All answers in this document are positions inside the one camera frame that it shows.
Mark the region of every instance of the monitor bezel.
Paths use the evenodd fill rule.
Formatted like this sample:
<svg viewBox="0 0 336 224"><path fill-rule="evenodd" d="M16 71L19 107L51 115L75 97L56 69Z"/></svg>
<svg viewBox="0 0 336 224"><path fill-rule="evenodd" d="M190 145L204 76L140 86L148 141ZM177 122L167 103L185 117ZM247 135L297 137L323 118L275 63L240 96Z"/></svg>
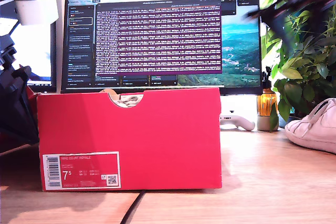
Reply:
<svg viewBox="0 0 336 224"><path fill-rule="evenodd" d="M176 86L176 87L160 87L160 88L146 88L146 89L138 89L134 87L134 89L121 89L118 87L103 87L101 89L95 88L95 89L89 89L89 88L76 88L76 89L67 89L67 76L64 74L67 71L66 64L64 62L67 62L67 55L65 54L65 48L66 48L66 31L67 31L67 22L65 20L67 19L68 15L68 2L65 0L65 9L64 9L64 30L63 30L63 52L62 52L62 76L61 76L61 93L91 93L91 92L99 92L103 89L113 89L116 93L137 93L137 92L144 92L145 90L164 90L164 89L187 89L190 87L183 87L183 86ZM261 95L262 94L262 68L261 68L261 36L260 36L260 18L258 19L258 26L259 26L259 62L260 62L260 86L259 87L219 87L219 86L211 86L213 88L219 88L219 92L221 95L234 95L234 94L255 94L255 95ZM202 88L203 86L193 86L192 88Z"/></svg>

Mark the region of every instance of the monitor screen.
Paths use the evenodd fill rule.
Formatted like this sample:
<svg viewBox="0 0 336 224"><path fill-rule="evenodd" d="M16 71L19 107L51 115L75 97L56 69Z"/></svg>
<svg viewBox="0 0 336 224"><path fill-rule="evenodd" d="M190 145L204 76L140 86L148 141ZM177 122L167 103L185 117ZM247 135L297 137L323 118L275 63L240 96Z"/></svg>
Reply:
<svg viewBox="0 0 336 224"><path fill-rule="evenodd" d="M0 35L10 32L17 22L15 2L0 8ZM56 25L18 25L11 38L17 53L13 67L30 66L28 85L35 92L56 91Z"/></svg>
<svg viewBox="0 0 336 224"><path fill-rule="evenodd" d="M261 93L259 0L66 0L62 92Z"/></svg>

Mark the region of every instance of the barcode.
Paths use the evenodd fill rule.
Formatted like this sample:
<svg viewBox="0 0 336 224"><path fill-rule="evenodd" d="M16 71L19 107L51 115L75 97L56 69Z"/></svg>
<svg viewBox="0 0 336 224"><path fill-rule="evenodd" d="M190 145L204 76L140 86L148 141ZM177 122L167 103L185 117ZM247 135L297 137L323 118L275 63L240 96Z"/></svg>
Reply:
<svg viewBox="0 0 336 224"><path fill-rule="evenodd" d="M48 185L61 186L58 156L47 157Z"/></svg>
<svg viewBox="0 0 336 224"><path fill-rule="evenodd" d="M106 182L108 186L117 186L118 185L118 175L106 175Z"/></svg>

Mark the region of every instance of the size number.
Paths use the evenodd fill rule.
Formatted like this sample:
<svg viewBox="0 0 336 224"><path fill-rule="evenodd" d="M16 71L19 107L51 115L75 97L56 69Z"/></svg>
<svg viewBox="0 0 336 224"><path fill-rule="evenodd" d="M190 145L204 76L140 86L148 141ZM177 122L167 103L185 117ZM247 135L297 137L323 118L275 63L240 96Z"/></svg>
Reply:
<svg viewBox="0 0 336 224"><path fill-rule="evenodd" d="M64 180L66 180L67 179L67 175L71 175L71 171L70 170L63 170L62 171L63 173L64 173Z"/></svg>

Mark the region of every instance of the shoe box label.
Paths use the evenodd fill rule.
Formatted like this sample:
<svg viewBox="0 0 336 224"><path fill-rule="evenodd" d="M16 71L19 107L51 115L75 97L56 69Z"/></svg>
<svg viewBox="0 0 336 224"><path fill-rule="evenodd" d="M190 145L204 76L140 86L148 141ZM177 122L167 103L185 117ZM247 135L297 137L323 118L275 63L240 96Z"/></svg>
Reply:
<svg viewBox="0 0 336 224"><path fill-rule="evenodd" d="M43 155L46 190L121 188L119 152Z"/></svg>

